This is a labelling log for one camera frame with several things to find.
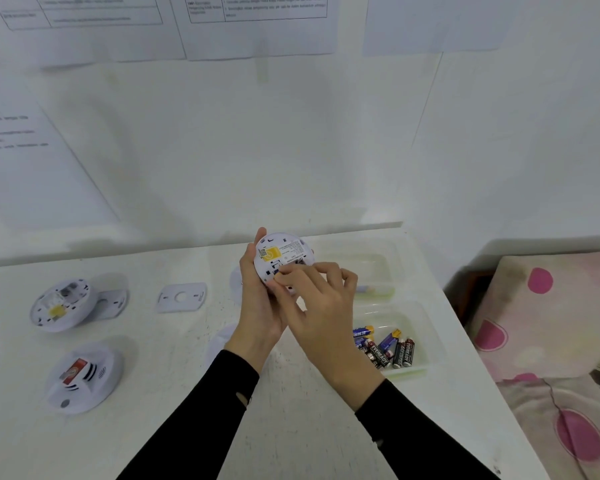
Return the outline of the pink dotted bedding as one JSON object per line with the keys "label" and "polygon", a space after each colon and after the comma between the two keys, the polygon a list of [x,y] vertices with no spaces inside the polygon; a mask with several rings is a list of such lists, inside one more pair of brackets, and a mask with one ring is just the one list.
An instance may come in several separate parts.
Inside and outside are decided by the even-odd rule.
{"label": "pink dotted bedding", "polygon": [[600,251],[501,258],[468,334],[551,480],[600,480]]}

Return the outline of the person's left forearm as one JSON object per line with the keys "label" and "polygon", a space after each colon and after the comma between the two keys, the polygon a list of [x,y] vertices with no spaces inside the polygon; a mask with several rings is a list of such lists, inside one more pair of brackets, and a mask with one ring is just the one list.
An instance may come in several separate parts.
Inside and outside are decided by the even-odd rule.
{"label": "person's left forearm", "polygon": [[216,480],[259,377],[245,359],[220,351],[117,480]]}

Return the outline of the white paper sheet with table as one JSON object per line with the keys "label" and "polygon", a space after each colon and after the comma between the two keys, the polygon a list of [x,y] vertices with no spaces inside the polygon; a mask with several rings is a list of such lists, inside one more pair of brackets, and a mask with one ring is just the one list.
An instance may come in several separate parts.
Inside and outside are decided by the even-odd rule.
{"label": "white paper sheet with table", "polygon": [[5,66],[185,58],[170,0],[0,0],[0,64]]}
{"label": "white paper sheet with table", "polygon": [[332,54],[340,0],[170,0],[186,58]]}

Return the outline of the white smoke detector green label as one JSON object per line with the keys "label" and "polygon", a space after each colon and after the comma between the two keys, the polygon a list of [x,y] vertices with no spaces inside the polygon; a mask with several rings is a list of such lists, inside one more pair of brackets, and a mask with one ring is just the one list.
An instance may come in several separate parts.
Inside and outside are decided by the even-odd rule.
{"label": "white smoke detector green label", "polygon": [[289,264],[312,266],[316,262],[314,251],[302,238],[289,233],[269,233],[256,242],[254,268],[268,294],[267,286],[274,280],[280,267]]}

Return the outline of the pile of small batteries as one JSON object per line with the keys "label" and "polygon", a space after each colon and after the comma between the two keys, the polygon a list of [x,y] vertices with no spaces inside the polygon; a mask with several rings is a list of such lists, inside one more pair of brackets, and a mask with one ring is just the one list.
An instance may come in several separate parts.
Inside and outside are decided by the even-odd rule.
{"label": "pile of small batteries", "polygon": [[415,366],[416,342],[413,337],[392,329],[382,340],[376,341],[371,325],[354,328],[354,344],[376,369],[381,371],[410,369]]}

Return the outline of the white round mounting plate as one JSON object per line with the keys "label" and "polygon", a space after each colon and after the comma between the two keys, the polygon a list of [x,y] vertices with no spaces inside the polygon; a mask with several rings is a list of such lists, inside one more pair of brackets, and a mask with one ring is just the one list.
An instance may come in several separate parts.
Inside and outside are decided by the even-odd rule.
{"label": "white round mounting plate", "polygon": [[118,317],[126,308],[128,298],[128,289],[100,292],[95,306],[86,316],[85,322],[106,321]]}

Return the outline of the person's left hand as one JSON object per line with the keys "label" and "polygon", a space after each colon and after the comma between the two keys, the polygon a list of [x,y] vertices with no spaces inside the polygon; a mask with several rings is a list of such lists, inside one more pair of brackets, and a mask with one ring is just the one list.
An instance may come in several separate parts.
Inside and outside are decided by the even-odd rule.
{"label": "person's left hand", "polygon": [[240,259],[242,300],[240,318],[224,349],[248,362],[258,373],[287,328],[287,320],[275,298],[260,280],[255,266],[256,245],[267,234],[258,229],[253,243]]}

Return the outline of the blank white paper sheet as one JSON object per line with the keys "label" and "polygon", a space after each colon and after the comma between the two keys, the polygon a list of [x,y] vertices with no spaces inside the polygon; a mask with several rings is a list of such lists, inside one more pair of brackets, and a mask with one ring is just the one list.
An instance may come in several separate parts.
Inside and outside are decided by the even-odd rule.
{"label": "blank white paper sheet", "polygon": [[503,43],[521,0],[368,0],[362,53],[478,52]]}

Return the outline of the white smoke detector red sticker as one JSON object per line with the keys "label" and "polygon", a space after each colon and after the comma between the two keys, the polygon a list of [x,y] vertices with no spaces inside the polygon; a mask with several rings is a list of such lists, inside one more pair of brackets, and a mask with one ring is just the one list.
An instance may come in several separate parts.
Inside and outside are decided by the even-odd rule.
{"label": "white smoke detector red sticker", "polygon": [[119,385],[124,364],[119,350],[108,344],[84,344],[53,366],[45,382],[45,402],[65,415],[90,411]]}

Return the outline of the white paper sheet text lines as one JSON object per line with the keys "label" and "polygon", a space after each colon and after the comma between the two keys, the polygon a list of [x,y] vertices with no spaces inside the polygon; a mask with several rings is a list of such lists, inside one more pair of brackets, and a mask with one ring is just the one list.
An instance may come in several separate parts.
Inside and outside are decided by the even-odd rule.
{"label": "white paper sheet text lines", "polygon": [[117,222],[37,104],[0,102],[0,220],[22,232]]}

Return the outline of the white smoke detector open compartment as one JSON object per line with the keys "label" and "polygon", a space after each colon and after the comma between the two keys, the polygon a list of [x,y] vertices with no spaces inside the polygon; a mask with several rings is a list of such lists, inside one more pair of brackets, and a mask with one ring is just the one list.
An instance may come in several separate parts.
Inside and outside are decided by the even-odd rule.
{"label": "white smoke detector open compartment", "polygon": [[95,309],[98,291],[85,279],[58,282],[40,295],[29,312],[30,322],[48,333],[78,326]]}

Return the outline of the person's right hand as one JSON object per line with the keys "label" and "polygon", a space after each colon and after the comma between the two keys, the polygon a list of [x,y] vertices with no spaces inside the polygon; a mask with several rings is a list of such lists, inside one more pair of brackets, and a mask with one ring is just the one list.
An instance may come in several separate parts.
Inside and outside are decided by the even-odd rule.
{"label": "person's right hand", "polygon": [[379,373],[379,380],[383,380],[383,375],[358,350],[352,338],[358,284],[355,273],[335,262],[312,266],[289,264],[280,268],[274,280],[268,282],[268,288],[270,283],[284,284],[305,311],[305,316],[286,316],[288,326],[307,359],[331,387],[341,372]]}

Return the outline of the white rounded-square mounting plate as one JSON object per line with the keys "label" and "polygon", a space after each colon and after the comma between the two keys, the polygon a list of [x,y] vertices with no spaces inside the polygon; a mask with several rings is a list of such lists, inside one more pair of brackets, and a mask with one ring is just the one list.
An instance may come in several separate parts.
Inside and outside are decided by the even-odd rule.
{"label": "white rounded-square mounting plate", "polygon": [[204,282],[167,285],[159,293],[155,311],[158,314],[195,312],[202,307],[206,297],[207,284]]}

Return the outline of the person's right forearm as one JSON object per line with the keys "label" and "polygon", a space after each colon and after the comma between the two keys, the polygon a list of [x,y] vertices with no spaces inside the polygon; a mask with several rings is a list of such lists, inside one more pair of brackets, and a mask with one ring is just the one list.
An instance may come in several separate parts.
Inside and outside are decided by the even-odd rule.
{"label": "person's right forearm", "polygon": [[498,480],[388,379],[339,373],[332,387],[353,409],[398,480]]}

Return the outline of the clear plastic tray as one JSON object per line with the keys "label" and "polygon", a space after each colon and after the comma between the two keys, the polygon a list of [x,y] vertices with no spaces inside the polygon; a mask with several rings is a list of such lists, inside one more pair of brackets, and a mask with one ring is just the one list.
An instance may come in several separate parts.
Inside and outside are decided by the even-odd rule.
{"label": "clear plastic tray", "polygon": [[424,374],[446,357],[446,351],[424,307],[414,300],[396,303],[368,304],[354,307],[353,328],[371,325],[376,341],[382,340],[392,329],[400,331],[416,342],[415,366],[398,371],[381,371],[391,380],[414,374]]}
{"label": "clear plastic tray", "polygon": [[355,299],[361,303],[391,300],[405,281],[399,252],[384,239],[336,239],[312,242],[317,261],[336,262],[358,275]]}

